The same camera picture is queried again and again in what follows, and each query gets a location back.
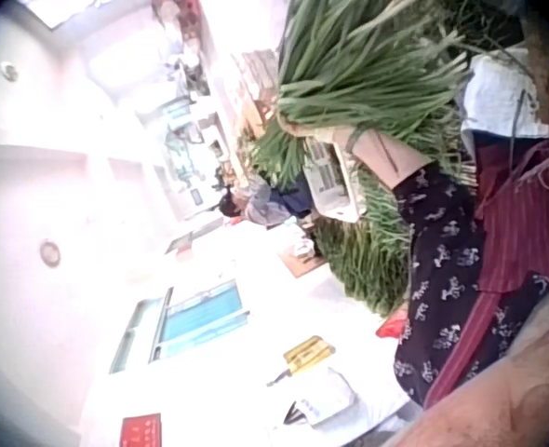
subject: bundle of green onions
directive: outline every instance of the bundle of green onions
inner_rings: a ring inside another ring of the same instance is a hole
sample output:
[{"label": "bundle of green onions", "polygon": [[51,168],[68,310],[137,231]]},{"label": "bundle of green onions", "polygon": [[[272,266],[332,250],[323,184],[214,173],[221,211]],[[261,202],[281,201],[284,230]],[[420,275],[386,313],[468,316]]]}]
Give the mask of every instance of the bundle of green onions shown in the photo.
[{"label": "bundle of green onions", "polygon": [[[366,125],[391,135],[457,172],[450,149],[459,140],[453,99],[466,76],[459,44],[435,14],[434,0],[291,0],[279,63],[278,119],[257,141],[252,162],[295,179],[307,160],[304,139],[287,123],[309,128]],[[408,231],[392,195],[359,167],[368,203],[364,222],[324,221],[321,250],[346,292],[386,314],[407,284]]]}]

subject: person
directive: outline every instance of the person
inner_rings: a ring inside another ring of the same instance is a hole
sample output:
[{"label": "person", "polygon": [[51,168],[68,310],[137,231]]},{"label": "person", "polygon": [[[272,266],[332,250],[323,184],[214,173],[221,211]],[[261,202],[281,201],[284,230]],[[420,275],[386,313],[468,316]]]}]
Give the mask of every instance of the person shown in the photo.
[{"label": "person", "polygon": [[395,376],[424,409],[502,358],[549,292],[549,141],[477,134],[478,191],[375,130],[303,129],[368,166],[411,232],[408,320]]},{"label": "person", "polygon": [[303,219],[311,213],[314,201],[303,173],[288,190],[271,187],[259,174],[251,172],[247,176],[247,188],[226,187],[219,203],[223,215],[232,218],[243,216],[255,224],[274,226],[290,217]]},{"label": "person", "polygon": [[549,445],[549,294],[504,358],[423,412],[383,447],[415,445]]}]

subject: blue window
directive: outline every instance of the blue window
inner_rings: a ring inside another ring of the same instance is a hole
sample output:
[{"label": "blue window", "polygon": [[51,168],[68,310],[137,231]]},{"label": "blue window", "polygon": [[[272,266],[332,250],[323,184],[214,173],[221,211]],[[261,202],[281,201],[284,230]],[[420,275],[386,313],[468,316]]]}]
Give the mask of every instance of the blue window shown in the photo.
[{"label": "blue window", "polygon": [[248,322],[248,311],[242,306],[234,281],[169,305],[173,293],[172,288],[167,293],[153,360],[173,357]]}]

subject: plastic bag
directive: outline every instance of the plastic bag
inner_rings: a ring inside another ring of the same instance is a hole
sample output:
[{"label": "plastic bag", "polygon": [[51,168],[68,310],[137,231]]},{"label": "plastic bag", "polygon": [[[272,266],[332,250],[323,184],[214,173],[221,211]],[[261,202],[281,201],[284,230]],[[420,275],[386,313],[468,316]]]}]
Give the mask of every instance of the plastic bag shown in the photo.
[{"label": "plastic bag", "polygon": [[380,338],[399,338],[403,333],[403,328],[407,323],[408,304],[401,305],[390,317],[384,321],[380,328],[376,331],[376,335]]}]

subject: paper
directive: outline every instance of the paper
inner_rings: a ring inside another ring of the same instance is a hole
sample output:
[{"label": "paper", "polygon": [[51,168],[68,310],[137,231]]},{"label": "paper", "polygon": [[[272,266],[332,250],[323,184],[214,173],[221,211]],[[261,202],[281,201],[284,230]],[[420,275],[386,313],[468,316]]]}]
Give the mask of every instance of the paper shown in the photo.
[{"label": "paper", "polygon": [[311,426],[326,421],[355,402],[355,392],[332,368],[313,369],[303,374],[302,379],[295,406]]}]

